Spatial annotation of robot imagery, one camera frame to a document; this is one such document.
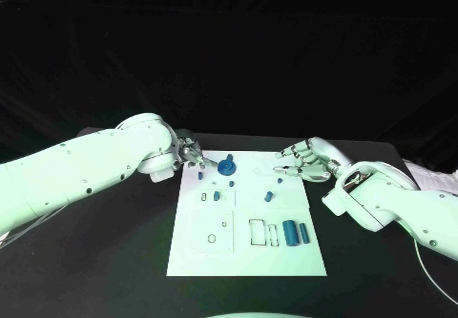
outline table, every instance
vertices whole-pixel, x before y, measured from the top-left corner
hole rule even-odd
[[[86,129],[80,134],[93,132]],[[196,134],[207,150],[281,150],[296,138]],[[334,141],[354,160],[409,173],[394,147]],[[458,309],[417,264],[397,224],[378,233],[321,203],[332,182],[305,183],[327,277],[165,277],[181,172],[152,184],[135,173],[73,203],[0,250],[5,317],[185,317],[263,311],[311,317],[450,317]],[[456,264],[420,248],[430,275],[458,297]]]

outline black backdrop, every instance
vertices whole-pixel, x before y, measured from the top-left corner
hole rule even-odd
[[[200,133],[389,141],[456,169],[445,9],[83,3],[0,1],[0,160],[154,112]]]

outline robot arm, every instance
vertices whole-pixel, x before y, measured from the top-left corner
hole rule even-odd
[[[191,132],[181,134],[158,115],[141,114],[115,129],[0,165],[0,235],[119,183],[135,169],[160,182],[185,160],[201,167],[216,166],[203,158]]]
[[[311,182],[337,178],[322,198],[338,216],[348,213],[364,229],[376,232],[399,222],[414,240],[458,260],[458,197],[445,191],[420,191],[413,180],[383,162],[353,164],[321,138],[299,142],[275,156],[292,154],[296,167],[275,167],[279,174]]]

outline blue object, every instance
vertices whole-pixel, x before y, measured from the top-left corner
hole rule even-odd
[[[298,228],[301,229],[301,235],[302,235],[304,244],[308,244],[308,243],[309,243],[309,239],[308,239],[305,224],[301,223],[301,224],[298,225]]]
[[[292,220],[288,220],[282,224],[283,224],[283,237],[286,239],[286,246],[299,245],[298,231],[295,230],[295,222]]]
[[[227,155],[226,159],[223,159],[217,163],[217,172],[223,176],[230,176],[233,172],[236,171],[236,164],[233,163],[233,157],[232,154]]]
[[[269,202],[272,199],[273,193],[270,191],[268,191],[266,195],[265,195],[265,201]]]

